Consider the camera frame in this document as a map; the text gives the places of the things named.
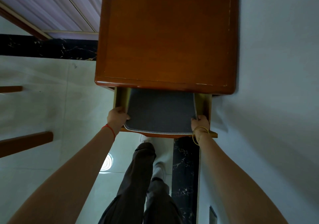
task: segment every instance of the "open drawer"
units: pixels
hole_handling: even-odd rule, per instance
[[[130,91],[131,88],[123,88],[123,87],[115,87],[114,90],[114,102],[113,108],[123,106],[125,111],[127,112],[129,98],[130,98]],[[208,121],[211,121],[211,105],[212,105],[212,95],[211,94],[202,94],[202,93],[195,93],[195,103],[196,103],[196,110],[198,115],[205,115]],[[121,129],[121,132],[133,132],[127,130],[124,126]],[[148,137],[166,137],[166,138],[180,138],[192,135],[176,135],[176,134],[155,134],[155,133],[143,133]],[[211,137],[218,137],[218,134],[215,132],[210,131]]]

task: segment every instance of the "wooden chair leg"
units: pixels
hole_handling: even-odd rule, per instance
[[[34,133],[0,141],[0,158],[53,141],[52,132]]]
[[[22,89],[22,86],[0,86],[0,93],[18,92]]]

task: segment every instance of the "pants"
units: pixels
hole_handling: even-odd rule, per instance
[[[155,149],[142,143],[133,154],[117,196],[104,211],[99,224],[182,224],[181,214],[169,196],[169,187],[153,178]]]

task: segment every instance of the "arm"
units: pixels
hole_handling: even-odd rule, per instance
[[[117,135],[129,116],[111,110],[107,123]],[[54,172],[18,209],[8,224],[75,223],[114,142],[108,127]]]
[[[210,128],[205,116],[192,119],[192,129]],[[288,224],[277,207],[234,161],[232,161],[203,128],[195,130],[203,159],[216,183],[230,223]]]

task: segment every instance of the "black marble tile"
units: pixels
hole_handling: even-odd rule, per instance
[[[183,216],[184,224],[197,220],[199,146],[191,137],[174,140],[172,198]]]
[[[0,55],[96,60],[97,40],[50,39],[0,34]]]

